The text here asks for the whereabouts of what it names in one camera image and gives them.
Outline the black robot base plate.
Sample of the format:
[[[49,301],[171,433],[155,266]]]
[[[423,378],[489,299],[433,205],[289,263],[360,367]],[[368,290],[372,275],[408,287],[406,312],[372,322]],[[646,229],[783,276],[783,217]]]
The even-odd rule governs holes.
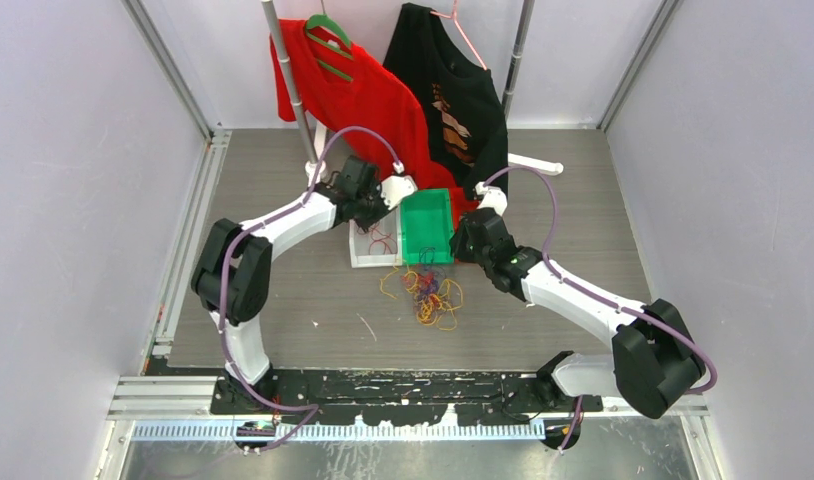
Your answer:
[[[457,426],[518,425],[542,414],[566,419],[575,408],[572,398],[522,372],[277,369],[264,395],[287,406],[287,423],[316,404],[311,422],[335,426],[432,426],[445,413]]]

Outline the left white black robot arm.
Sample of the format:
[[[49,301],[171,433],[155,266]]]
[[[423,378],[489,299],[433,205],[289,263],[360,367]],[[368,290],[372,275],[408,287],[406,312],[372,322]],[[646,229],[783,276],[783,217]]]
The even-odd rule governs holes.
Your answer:
[[[343,223],[369,227],[392,211],[379,168],[356,156],[289,204],[256,219],[216,221],[191,278],[191,289],[220,335],[235,398],[252,413],[275,397],[274,369],[259,315],[269,295],[273,261],[302,241]]]

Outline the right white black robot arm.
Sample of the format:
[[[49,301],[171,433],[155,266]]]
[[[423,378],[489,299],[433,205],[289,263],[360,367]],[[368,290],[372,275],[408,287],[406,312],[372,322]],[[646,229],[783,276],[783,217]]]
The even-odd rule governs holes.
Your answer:
[[[457,260],[478,265],[497,290],[561,315],[608,347],[605,355],[562,353],[544,365],[537,387],[548,409],[563,410],[582,395],[615,396],[657,419],[684,395],[714,384],[709,358],[674,305],[632,301],[581,279],[517,244],[494,210],[464,215],[450,247]]]

